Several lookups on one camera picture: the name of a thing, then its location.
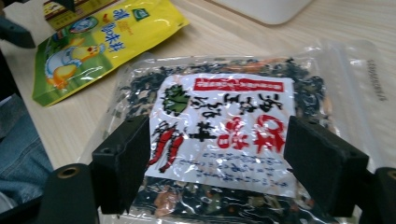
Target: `yellow package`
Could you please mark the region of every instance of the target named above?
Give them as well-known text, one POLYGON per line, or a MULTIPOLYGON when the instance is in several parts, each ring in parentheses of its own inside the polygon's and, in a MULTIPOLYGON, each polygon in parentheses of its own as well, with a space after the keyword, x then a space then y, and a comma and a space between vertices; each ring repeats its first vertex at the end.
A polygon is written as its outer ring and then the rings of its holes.
POLYGON ((38 46, 33 99, 56 104, 187 24, 169 0, 127 0, 68 25, 38 46))

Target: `wooden table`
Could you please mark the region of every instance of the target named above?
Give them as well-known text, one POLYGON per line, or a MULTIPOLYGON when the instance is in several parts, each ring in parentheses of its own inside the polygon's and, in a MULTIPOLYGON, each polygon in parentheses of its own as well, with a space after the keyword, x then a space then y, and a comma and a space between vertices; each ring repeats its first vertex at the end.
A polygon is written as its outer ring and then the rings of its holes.
MULTIPOLYGON (((37 44, 54 33, 43 19, 44 1, 31 0, 6 8, 8 18, 29 29, 37 44)), ((293 20, 277 26, 258 24, 204 0, 173 2, 191 25, 151 49, 156 57, 267 55, 309 45, 321 37, 340 41, 358 38, 377 45, 389 71, 387 76, 396 78, 394 0, 317 0, 293 20)), ((35 49, 20 49, 2 41, 1 50, 54 168, 76 162, 106 112, 116 82, 114 73, 59 104, 42 107, 31 97, 35 49)), ((389 98, 395 93, 389 92, 389 98)), ((390 151, 386 157, 396 163, 394 154, 390 151)))

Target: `printed label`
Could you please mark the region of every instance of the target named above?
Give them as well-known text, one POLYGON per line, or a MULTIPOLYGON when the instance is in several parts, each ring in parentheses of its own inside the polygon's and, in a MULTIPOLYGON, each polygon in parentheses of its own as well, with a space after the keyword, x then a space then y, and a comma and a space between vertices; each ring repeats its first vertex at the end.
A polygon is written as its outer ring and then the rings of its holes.
POLYGON ((146 175, 292 197, 282 156, 291 115, 288 78, 168 77, 150 114, 146 175))
POLYGON ((134 13, 134 18, 136 21, 141 21, 149 17, 148 12, 144 8, 133 9, 132 12, 134 13))

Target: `denim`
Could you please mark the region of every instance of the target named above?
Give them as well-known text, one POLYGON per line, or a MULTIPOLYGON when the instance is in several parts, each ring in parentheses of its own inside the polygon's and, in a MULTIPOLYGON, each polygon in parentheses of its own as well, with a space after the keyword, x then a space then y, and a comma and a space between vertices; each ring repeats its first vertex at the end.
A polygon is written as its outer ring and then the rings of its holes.
POLYGON ((0 143, 0 191, 17 204, 43 193, 52 172, 35 125, 26 113, 0 143))

